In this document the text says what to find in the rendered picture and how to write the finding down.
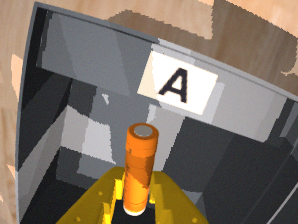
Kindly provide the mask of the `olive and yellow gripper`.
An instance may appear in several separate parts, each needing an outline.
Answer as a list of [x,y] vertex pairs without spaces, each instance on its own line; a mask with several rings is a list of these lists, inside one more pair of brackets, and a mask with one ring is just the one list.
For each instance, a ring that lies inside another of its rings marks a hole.
[[[124,176],[124,167],[108,170],[56,224],[111,224],[115,201],[122,198]],[[187,195],[164,172],[152,172],[150,203],[155,203],[156,224],[209,224]]]

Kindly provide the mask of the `grey bin labelled a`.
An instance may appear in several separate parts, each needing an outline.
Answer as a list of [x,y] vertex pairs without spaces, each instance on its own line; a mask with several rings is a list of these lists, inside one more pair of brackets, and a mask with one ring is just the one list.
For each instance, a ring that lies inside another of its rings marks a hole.
[[57,223],[108,170],[125,167],[127,129],[140,122],[159,132],[153,171],[209,224],[298,224],[298,96],[35,1],[17,109],[17,224]]

